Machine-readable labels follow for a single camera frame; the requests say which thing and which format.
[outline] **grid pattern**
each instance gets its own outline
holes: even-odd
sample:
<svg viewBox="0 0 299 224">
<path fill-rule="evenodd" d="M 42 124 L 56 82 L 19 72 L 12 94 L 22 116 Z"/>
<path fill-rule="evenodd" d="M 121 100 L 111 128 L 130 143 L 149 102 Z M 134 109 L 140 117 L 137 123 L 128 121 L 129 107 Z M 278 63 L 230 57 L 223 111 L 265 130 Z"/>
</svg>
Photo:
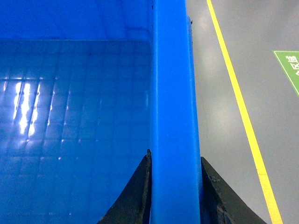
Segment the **grid pattern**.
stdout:
<svg viewBox="0 0 299 224">
<path fill-rule="evenodd" d="M 142 42 L 0 41 L 0 223 L 96 223 L 150 148 Z"/>
</svg>

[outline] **yellow floor marking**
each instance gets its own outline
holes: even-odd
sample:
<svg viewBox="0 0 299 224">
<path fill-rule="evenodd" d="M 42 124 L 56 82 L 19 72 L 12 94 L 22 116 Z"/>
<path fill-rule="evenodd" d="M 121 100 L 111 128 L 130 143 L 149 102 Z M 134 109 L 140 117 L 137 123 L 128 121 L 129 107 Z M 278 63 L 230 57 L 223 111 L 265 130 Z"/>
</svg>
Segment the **yellow floor marking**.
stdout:
<svg viewBox="0 0 299 224">
<path fill-rule="evenodd" d="M 258 174 L 261 186 L 262 186 L 263 195 L 264 195 L 266 203 L 267 203 L 267 207 L 269 210 L 269 214 L 270 214 L 272 223 L 273 224 L 282 224 L 283 221 L 281 219 L 279 209 L 278 209 L 278 206 L 277 206 L 274 194 L 273 194 L 273 190 L 272 190 L 272 187 L 270 184 L 270 180 L 268 178 L 266 167 L 263 162 L 261 151 L 259 149 L 259 146 L 258 146 L 258 143 L 256 140 L 256 135 L 253 131 L 253 127 L 252 127 L 252 124 L 251 124 L 251 121 L 250 121 L 250 118 L 249 118 L 249 115 L 248 115 L 248 112 L 246 109 L 246 105 L 245 105 L 245 102 L 244 102 L 244 99 L 243 99 L 243 96 L 242 96 L 242 93 L 240 90 L 240 86 L 238 84 L 238 80 L 236 78 L 235 71 L 234 71 L 232 62 L 230 60 L 229 54 L 228 54 L 228 50 L 225 45 L 212 2 L 211 2 L 211 0 L 206 0 L 206 1 L 207 1 L 209 10 L 210 10 L 213 24 L 215 26 L 216 34 L 217 34 L 218 41 L 219 41 L 219 44 L 220 44 L 220 47 L 222 50 L 225 64 L 228 69 L 230 81 L 231 81 L 233 89 L 234 89 L 235 97 L 236 97 L 236 100 L 237 100 L 237 103 L 239 106 L 239 110 L 241 113 L 241 117 L 243 120 L 243 124 L 245 127 L 249 145 L 251 148 L 251 152 L 253 155 L 254 163 L 256 165 L 257 174 Z"/>
</svg>

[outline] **blue plastic bin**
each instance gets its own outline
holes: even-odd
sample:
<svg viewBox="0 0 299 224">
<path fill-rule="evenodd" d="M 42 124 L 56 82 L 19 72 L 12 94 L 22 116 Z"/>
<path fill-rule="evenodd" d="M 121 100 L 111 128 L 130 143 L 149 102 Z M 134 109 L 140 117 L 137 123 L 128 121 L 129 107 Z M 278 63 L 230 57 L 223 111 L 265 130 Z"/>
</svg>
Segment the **blue plastic bin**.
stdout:
<svg viewBox="0 0 299 224">
<path fill-rule="evenodd" d="M 199 223 L 185 1 L 0 6 L 0 223 L 97 223 L 148 148 L 151 223 Z"/>
</svg>

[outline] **epoxy floor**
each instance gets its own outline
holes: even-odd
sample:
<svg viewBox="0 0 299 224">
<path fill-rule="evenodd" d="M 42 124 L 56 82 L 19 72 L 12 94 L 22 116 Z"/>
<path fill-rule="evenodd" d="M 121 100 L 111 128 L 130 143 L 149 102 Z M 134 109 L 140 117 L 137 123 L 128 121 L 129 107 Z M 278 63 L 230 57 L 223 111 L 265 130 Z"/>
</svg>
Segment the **epoxy floor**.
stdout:
<svg viewBox="0 0 299 224">
<path fill-rule="evenodd" d="M 212 0 L 284 224 L 298 223 L 299 98 L 274 50 L 299 50 L 299 2 Z M 266 223 L 272 223 L 205 0 L 193 21 L 201 155 Z"/>
</svg>

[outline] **concrete floor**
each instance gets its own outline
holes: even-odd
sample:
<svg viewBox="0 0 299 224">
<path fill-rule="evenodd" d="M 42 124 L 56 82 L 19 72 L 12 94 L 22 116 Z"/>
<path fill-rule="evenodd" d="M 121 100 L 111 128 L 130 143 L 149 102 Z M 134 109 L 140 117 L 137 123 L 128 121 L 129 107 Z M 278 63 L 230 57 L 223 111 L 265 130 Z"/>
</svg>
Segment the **concrete floor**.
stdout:
<svg viewBox="0 0 299 224">
<path fill-rule="evenodd" d="M 299 2 L 212 0 L 284 224 L 298 223 L 299 98 L 273 50 L 299 50 Z M 266 223 L 270 215 L 205 0 L 193 20 L 201 155 Z"/>
</svg>

